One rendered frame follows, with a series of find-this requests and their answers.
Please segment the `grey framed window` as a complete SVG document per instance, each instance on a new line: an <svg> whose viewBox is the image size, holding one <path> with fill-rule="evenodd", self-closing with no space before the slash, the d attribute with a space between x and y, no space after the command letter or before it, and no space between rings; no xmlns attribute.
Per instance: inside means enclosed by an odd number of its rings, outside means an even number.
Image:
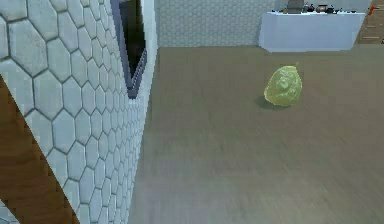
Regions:
<svg viewBox="0 0 384 224"><path fill-rule="evenodd" d="M138 95L147 63L140 0L110 0L128 97Z"/></svg>

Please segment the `brown wooden plank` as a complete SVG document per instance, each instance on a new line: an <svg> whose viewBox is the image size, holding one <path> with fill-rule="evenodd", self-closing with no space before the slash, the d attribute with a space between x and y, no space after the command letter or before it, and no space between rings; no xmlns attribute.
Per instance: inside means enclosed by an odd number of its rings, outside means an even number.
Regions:
<svg viewBox="0 0 384 224"><path fill-rule="evenodd" d="M20 224L80 224L1 77L0 201Z"/></svg>

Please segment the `white counter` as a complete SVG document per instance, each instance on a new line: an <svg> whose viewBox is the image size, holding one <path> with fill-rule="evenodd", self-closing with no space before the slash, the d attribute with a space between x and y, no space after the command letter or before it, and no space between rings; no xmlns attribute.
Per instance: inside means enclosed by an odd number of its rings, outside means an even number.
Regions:
<svg viewBox="0 0 384 224"><path fill-rule="evenodd" d="M364 13L267 12L262 16L259 46L269 52L350 50Z"/></svg>

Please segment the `green lettuce head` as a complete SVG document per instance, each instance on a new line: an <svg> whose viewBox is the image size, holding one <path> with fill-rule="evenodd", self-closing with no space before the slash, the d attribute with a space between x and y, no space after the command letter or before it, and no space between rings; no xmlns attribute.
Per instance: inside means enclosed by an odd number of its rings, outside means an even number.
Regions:
<svg viewBox="0 0 384 224"><path fill-rule="evenodd" d="M301 77L294 65L277 69L264 89L264 98L275 106L288 107L300 98L303 88Z"/></svg>

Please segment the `brown wooden cupboard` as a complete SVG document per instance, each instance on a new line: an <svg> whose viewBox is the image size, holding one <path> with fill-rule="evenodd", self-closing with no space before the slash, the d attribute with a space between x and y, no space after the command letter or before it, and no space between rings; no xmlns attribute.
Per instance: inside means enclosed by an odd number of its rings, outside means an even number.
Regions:
<svg viewBox="0 0 384 224"><path fill-rule="evenodd" d="M356 44L384 44L384 0L372 0Z"/></svg>

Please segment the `grey box appliance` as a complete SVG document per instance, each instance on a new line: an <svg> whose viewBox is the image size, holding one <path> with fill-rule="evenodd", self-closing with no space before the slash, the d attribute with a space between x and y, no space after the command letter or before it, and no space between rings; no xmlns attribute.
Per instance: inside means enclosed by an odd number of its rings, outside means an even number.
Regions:
<svg viewBox="0 0 384 224"><path fill-rule="evenodd" d="M304 6L304 0L288 0L287 13L288 14L300 14Z"/></svg>

